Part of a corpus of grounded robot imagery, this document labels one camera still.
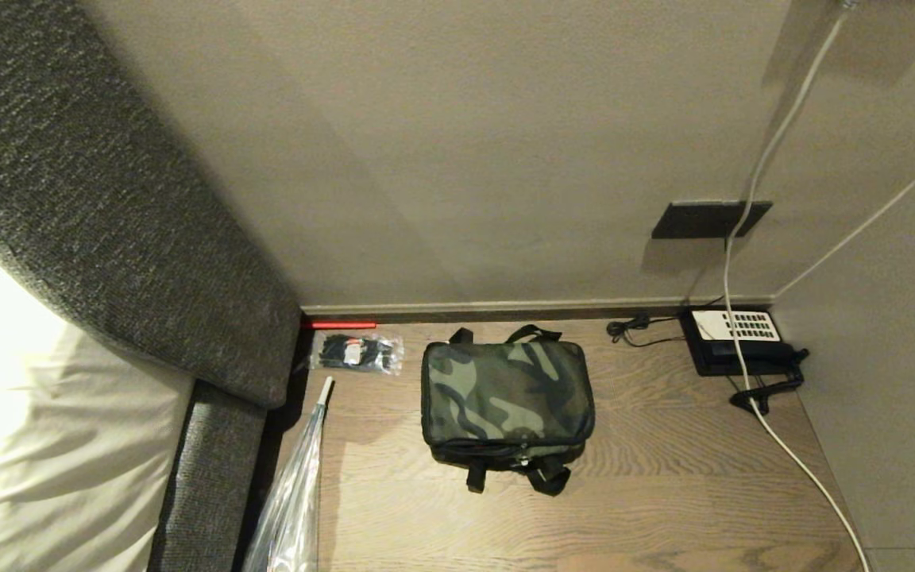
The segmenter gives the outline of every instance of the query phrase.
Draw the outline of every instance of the black cord bundle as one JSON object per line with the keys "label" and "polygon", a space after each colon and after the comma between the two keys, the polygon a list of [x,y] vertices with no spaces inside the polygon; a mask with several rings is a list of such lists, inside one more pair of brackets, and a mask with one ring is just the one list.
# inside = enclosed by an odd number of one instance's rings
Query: black cord bundle
{"label": "black cord bundle", "polygon": [[663,338],[661,340],[654,340],[643,344],[638,344],[631,339],[631,330],[647,330],[647,327],[652,323],[673,322],[675,319],[676,318],[651,319],[649,315],[642,314],[636,316],[636,318],[629,319],[627,322],[607,323],[606,333],[613,337],[614,344],[620,340],[624,340],[631,347],[648,347],[665,342],[678,342],[684,339],[683,336]]}

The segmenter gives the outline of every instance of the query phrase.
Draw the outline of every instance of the black telephone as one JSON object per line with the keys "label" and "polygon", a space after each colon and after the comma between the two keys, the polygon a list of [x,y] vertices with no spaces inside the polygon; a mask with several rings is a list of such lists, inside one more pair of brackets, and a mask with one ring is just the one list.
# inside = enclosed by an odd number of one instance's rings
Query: black telephone
{"label": "black telephone", "polygon": [[687,308],[680,315],[680,326],[694,361],[694,369],[700,376],[742,374],[733,342],[734,333],[740,340],[748,376],[785,374],[785,381],[740,391],[729,400],[733,405],[753,413],[753,399],[758,403],[758,410],[766,414],[769,412],[769,396],[792,391],[803,384],[800,362],[810,352],[806,349],[796,350],[784,342],[769,312],[735,308],[733,318],[735,323],[730,323],[723,307]]}

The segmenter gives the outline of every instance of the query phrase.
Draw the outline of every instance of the wooden floor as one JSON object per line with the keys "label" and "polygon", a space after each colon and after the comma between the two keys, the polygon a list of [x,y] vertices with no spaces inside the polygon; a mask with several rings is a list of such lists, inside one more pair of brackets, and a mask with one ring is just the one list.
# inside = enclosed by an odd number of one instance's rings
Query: wooden floor
{"label": "wooden floor", "polygon": [[[729,381],[698,377],[682,342],[613,345],[606,322],[538,322],[581,344],[595,393],[595,434],[559,497],[498,472],[488,474],[485,493],[473,495],[464,471],[430,456],[419,421],[422,352],[460,323],[384,327],[404,340],[399,377],[313,370],[302,421],[284,435],[280,462],[332,373],[320,569],[857,569],[821,494],[755,417],[727,403]],[[479,342],[500,342],[522,325],[466,326]],[[668,334],[679,326],[658,323],[635,339]],[[773,398],[767,420],[838,497],[797,395]]]}

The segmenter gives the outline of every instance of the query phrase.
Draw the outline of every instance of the plastic bag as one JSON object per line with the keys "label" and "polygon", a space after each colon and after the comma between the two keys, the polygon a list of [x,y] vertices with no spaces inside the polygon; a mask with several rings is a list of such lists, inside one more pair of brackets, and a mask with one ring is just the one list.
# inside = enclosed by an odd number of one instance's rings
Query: plastic bag
{"label": "plastic bag", "polygon": [[334,380],[323,384],[302,437],[277,472],[264,503],[243,572],[316,572],[319,557],[320,442],[326,400]]}
{"label": "plastic bag", "polygon": [[342,367],[396,376],[403,358],[404,346],[400,337],[320,330],[313,336],[309,366],[312,369]]}

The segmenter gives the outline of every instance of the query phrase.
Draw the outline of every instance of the green camouflage pouch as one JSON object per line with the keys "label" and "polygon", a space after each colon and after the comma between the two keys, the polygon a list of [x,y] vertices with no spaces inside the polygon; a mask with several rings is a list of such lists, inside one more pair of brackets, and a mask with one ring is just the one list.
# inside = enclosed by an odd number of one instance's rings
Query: green camouflage pouch
{"label": "green camouflage pouch", "polygon": [[482,493],[486,470],[518,471],[550,496],[566,486],[564,464],[584,452],[595,403],[585,352],[559,339],[530,325],[476,344],[461,328],[426,348],[422,435],[436,460],[469,468],[469,491]]}

